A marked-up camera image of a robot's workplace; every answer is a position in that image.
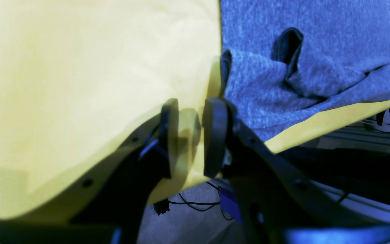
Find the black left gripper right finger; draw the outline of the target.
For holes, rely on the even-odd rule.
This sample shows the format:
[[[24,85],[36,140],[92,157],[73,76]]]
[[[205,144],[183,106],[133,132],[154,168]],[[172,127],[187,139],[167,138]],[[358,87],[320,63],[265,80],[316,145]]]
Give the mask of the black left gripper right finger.
[[[205,100],[204,175],[222,173],[249,244],[387,244],[390,223],[336,204],[273,154],[225,99]]]

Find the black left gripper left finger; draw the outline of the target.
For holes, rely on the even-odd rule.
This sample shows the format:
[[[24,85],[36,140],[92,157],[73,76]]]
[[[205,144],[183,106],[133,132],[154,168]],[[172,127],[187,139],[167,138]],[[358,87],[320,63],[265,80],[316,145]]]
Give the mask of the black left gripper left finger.
[[[177,161],[178,100],[57,196],[0,219],[0,244],[134,244],[147,201]]]

